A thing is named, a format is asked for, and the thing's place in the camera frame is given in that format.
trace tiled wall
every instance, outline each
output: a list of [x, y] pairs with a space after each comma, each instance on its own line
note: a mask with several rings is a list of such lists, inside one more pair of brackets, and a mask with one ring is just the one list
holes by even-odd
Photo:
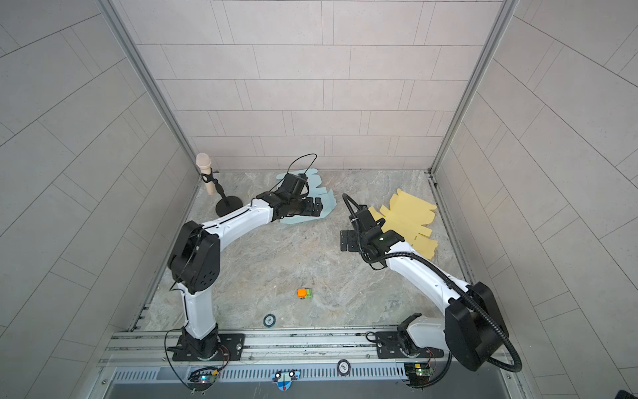
[[217, 169], [431, 166], [494, 1], [114, 0]]
[[638, 392], [637, 26], [521, 0], [436, 175], [539, 398]]
[[0, 398], [71, 395], [196, 181], [92, 0], [0, 2]]

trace wire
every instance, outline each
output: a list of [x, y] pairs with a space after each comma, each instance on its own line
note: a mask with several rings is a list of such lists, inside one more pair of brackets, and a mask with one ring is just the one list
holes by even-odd
[[166, 355], [166, 360], [168, 360], [168, 365], [170, 366], [170, 369], [173, 370], [173, 372], [175, 373], [175, 376], [179, 379], [179, 382], [182, 383], [183, 386], [186, 387], [186, 389], [188, 389], [189, 391], [191, 390], [191, 388], [184, 382], [184, 380], [182, 380], [182, 377], [179, 376], [179, 374], [177, 374], [177, 372], [175, 371], [175, 368], [173, 368], [173, 364], [170, 362], [170, 357], [168, 356], [168, 352], [166, 350], [166, 338], [168, 337], [168, 333], [172, 332], [172, 331], [181, 331], [181, 328], [173, 328], [170, 329], [166, 332], [166, 335], [164, 336], [164, 355]]
[[[516, 351], [516, 348], [514, 348], [514, 346], [512, 345], [512, 342], [510, 342], [508, 336], [505, 335], [501, 327], [499, 327], [499, 325], [494, 321], [494, 319], [492, 319], [492, 317], [474, 300], [474, 298], [472, 298], [467, 292], [465, 292], [462, 288], [456, 285], [455, 282], [453, 282], [441, 269], [436, 267], [432, 262], [412, 252], [386, 253], [385, 255], [381, 255], [376, 258], [370, 259], [369, 255], [364, 252], [363, 247], [361, 245], [359, 219], [356, 217], [355, 212], [352, 209], [352, 206], [350, 205], [350, 203], [356, 206], [357, 210], [359, 211], [362, 209], [362, 207], [360, 207], [352, 198], [350, 198], [348, 194], [344, 193], [342, 198], [344, 202], [346, 203], [346, 207], [348, 207], [348, 210], [350, 211], [350, 215], [351, 215], [350, 221], [354, 224], [354, 227], [355, 227], [355, 231], [356, 231], [355, 235], [357, 238], [357, 246], [359, 247], [359, 254], [361, 255], [361, 258], [363, 259], [364, 262], [368, 264], [372, 264], [372, 263], [379, 262], [380, 260], [397, 258], [397, 257], [406, 257], [409, 259], [417, 260], [421, 262], [423, 265], [427, 266], [439, 278], [441, 278], [443, 282], [445, 282], [448, 288], [454, 290], [457, 294], [459, 294], [459, 296], [461, 297], [461, 299], [464, 301], [464, 303], [467, 305], [468, 308], [477, 312], [489, 324], [489, 326], [496, 333], [496, 335], [501, 340], [501, 342], [503, 342], [503, 345], [505, 346], [507, 351], [510, 353], [510, 356], [512, 356], [512, 360], [514, 360], [513, 365], [504, 363], [492, 357], [489, 357], [487, 359], [487, 362], [493, 364], [494, 366], [502, 368], [503, 370], [514, 372], [514, 373], [520, 372], [523, 369], [523, 362], [521, 361], [520, 355]], [[451, 362], [452, 362], [452, 353], [450, 352], [448, 363], [451, 363]]]

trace black round stand base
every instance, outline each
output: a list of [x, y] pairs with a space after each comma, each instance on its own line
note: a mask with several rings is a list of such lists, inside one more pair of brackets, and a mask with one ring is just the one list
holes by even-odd
[[231, 195], [230, 197], [226, 197], [226, 199], [219, 200], [217, 205], [215, 205], [215, 212], [217, 212], [217, 216], [222, 217], [232, 211], [238, 210], [242, 206], [244, 206], [244, 203], [241, 202], [241, 199]]

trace gray marble surface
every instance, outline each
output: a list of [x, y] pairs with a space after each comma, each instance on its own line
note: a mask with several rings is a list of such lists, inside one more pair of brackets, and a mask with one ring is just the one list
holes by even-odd
[[[276, 183], [277, 172], [222, 172], [217, 175], [229, 195], [246, 204]], [[398, 273], [373, 271], [357, 253], [340, 252], [339, 231], [350, 229], [341, 194], [359, 204], [388, 206], [397, 188], [434, 203], [422, 170], [319, 170], [322, 186], [333, 189], [337, 208], [316, 221], [286, 225], [275, 221], [245, 234], [221, 254], [221, 271], [212, 302], [220, 329], [263, 327], [273, 313], [276, 327], [327, 327], [398, 324], [413, 313], [440, 317], [434, 304]], [[189, 215], [198, 223], [217, 218], [201, 187]], [[463, 277], [445, 227], [435, 211], [432, 239], [439, 241], [433, 262]], [[179, 291], [170, 292], [168, 270], [153, 297], [143, 331], [183, 325]], [[297, 289], [312, 288], [312, 299], [298, 299]]]

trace yellow paper cutout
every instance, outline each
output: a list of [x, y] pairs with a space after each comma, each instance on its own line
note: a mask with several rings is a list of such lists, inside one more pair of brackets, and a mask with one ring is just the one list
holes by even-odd
[[385, 219], [381, 227], [383, 232], [393, 230], [403, 236], [412, 247], [427, 259], [434, 257], [438, 241], [429, 239], [432, 230], [423, 226], [432, 223], [436, 205], [410, 195], [402, 190], [390, 199], [390, 209], [381, 206], [380, 212], [370, 207], [375, 220]]

